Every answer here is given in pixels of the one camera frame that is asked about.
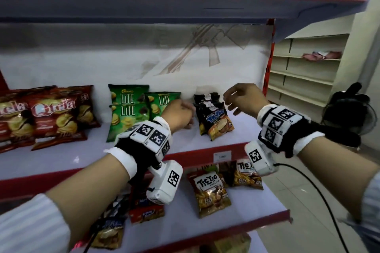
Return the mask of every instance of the wooden shelf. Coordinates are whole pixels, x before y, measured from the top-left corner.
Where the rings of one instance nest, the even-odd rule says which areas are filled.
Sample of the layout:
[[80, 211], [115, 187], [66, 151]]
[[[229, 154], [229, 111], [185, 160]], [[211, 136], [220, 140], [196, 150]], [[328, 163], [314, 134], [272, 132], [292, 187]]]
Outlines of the wooden shelf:
[[291, 77], [295, 77], [295, 78], [299, 78], [299, 79], [309, 80], [309, 81], [316, 82], [316, 83], [331, 85], [331, 86], [334, 84], [334, 82], [331, 82], [331, 81], [324, 81], [324, 80], [320, 80], [320, 79], [316, 79], [316, 78], [311, 78], [311, 77], [307, 77], [307, 76], [302, 76], [302, 75], [297, 75], [297, 74], [292, 74], [292, 73], [287, 73], [287, 72], [282, 72], [282, 71], [271, 70], [271, 72], [276, 73], [276, 74], [291, 76]]
[[285, 89], [281, 89], [281, 88], [276, 87], [276, 86], [268, 85], [268, 88], [272, 89], [272, 90], [275, 90], [277, 92], [280, 92], [282, 94], [291, 96], [293, 98], [296, 98], [296, 99], [299, 99], [299, 100], [303, 100], [305, 102], [308, 102], [308, 103], [320, 106], [320, 107], [325, 107], [326, 106], [326, 103], [324, 103], [324, 102], [321, 102], [321, 101], [318, 101], [318, 100], [314, 100], [314, 99], [311, 99], [311, 98], [308, 98], [308, 97], [305, 97], [305, 96], [302, 96], [302, 95], [299, 95], [299, 94], [287, 91]]
[[[286, 57], [286, 58], [299, 58], [299, 59], [302, 58], [302, 56], [290, 56], [290, 55], [280, 55], [280, 54], [273, 54], [273, 57]], [[336, 60], [336, 61], [340, 61], [340, 59], [322, 59], [322, 60]]]

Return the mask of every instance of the tiled floor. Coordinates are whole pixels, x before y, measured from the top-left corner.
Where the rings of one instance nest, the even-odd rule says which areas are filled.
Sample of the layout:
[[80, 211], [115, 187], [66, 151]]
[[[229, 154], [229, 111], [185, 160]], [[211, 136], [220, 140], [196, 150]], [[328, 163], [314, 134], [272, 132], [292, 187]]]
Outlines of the tiled floor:
[[[321, 190], [336, 218], [344, 218], [347, 211], [311, 174], [297, 158], [276, 156], [281, 163], [293, 165], [305, 173]], [[344, 252], [330, 214], [315, 188], [301, 174], [288, 167], [263, 178], [284, 206], [291, 210], [293, 224], [280, 223], [257, 230], [269, 253], [332, 253]], [[351, 227], [338, 223], [350, 253], [367, 252]]]

